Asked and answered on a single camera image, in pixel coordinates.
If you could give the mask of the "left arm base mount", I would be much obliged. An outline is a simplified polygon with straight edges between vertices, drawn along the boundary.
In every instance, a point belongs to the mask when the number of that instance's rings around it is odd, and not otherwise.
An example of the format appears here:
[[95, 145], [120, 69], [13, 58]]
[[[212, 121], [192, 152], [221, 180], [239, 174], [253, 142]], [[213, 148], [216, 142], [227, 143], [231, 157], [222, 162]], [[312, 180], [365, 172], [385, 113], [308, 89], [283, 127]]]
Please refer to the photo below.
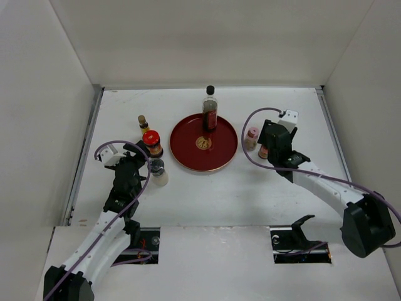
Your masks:
[[160, 228], [142, 228], [140, 236], [114, 261], [117, 265], [151, 265], [159, 262]]

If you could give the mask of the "yellow cap red sauce bottle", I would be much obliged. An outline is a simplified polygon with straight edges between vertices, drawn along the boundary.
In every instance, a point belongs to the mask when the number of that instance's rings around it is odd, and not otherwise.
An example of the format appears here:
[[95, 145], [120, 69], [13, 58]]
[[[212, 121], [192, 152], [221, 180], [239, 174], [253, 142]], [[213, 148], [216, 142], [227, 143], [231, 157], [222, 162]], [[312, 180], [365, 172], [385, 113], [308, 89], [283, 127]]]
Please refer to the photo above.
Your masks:
[[258, 156], [261, 159], [267, 160], [268, 159], [268, 153], [269, 153], [269, 150], [264, 145], [261, 145], [260, 148], [259, 148], [259, 151], [258, 151]]

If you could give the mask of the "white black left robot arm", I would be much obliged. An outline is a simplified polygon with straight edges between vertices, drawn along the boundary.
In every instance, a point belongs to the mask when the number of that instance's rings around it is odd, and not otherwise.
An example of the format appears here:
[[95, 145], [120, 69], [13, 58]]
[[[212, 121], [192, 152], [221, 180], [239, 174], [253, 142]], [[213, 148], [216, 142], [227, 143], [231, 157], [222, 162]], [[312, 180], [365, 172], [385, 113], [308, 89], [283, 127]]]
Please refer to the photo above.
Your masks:
[[140, 223], [132, 220], [150, 176], [141, 176], [140, 168], [150, 167], [150, 152], [143, 141], [122, 141], [119, 153], [116, 141], [102, 144], [95, 159], [115, 173], [113, 186], [90, 233], [60, 267], [51, 266], [44, 275], [43, 300], [94, 300], [95, 287], [125, 249], [140, 244]]

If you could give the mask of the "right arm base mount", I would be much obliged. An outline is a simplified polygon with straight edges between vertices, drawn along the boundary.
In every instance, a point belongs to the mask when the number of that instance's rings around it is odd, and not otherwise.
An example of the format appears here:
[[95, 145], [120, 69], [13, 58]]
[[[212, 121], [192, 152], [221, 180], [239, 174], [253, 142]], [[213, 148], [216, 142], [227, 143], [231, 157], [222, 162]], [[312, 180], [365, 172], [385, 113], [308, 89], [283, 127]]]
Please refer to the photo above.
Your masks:
[[328, 242], [307, 239], [301, 228], [305, 222], [314, 217], [308, 214], [291, 225], [270, 227], [275, 264], [331, 264]]

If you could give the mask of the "tall dark bottle red label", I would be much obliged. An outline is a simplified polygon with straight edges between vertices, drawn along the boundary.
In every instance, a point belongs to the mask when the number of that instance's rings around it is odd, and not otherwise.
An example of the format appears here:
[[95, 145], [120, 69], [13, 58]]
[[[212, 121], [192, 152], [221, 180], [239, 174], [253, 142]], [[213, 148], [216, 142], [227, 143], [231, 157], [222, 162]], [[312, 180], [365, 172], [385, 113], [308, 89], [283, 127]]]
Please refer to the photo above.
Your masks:
[[217, 109], [218, 103], [214, 96], [215, 87], [209, 85], [206, 87], [206, 98], [202, 103], [202, 122], [206, 131], [212, 132], [217, 127]]

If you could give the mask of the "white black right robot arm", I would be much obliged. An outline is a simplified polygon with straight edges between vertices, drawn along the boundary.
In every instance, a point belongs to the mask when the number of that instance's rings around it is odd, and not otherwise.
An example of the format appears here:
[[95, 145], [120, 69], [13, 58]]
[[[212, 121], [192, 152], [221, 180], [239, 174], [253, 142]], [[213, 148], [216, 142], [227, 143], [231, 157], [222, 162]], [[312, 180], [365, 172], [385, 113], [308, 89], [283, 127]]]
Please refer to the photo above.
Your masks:
[[268, 162], [289, 182], [325, 202], [342, 218], [344, 245], [355, 256], [365, 258], [395, 237], [388, 206], [375, 192], [362, 192], [356, 185], [324, 175], [304, 154], [292, 149], [296, 129], [265, 120], [258, 144], [268, 150]]

